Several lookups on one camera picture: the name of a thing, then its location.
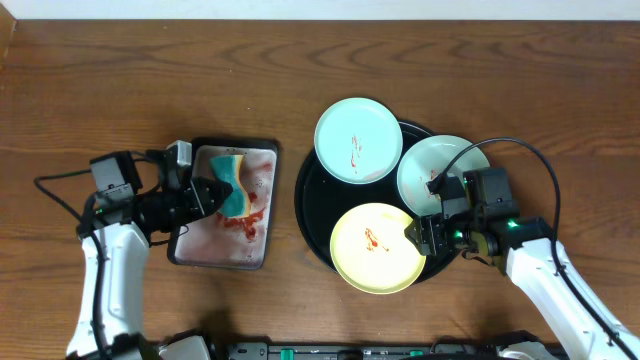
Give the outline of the green and yellow sponge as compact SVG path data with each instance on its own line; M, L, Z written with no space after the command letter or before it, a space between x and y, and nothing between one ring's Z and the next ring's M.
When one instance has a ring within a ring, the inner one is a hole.
M230 193L222 203L219 212L226 218L245 218L250 214L250 198L240 179L244 156L221 155L209 160L211 171L217 181L230 186Z

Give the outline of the yellow plate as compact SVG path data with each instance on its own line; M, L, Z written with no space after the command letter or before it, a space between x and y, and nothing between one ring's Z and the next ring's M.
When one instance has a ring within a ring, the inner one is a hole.
M412 218L384 203L347 211L330 237L331 260L340 276L360 291L387 295L413 284L426 257L405 237Z

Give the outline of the large mint green plate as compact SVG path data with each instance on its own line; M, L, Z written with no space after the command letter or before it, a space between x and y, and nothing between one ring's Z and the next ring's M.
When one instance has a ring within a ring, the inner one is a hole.
M440 199L430 194L427 183L470 145L470 141L461 137L437 135L417 142L403 155L397 172L397 187L404 204L413 213L425 216L441 211Z

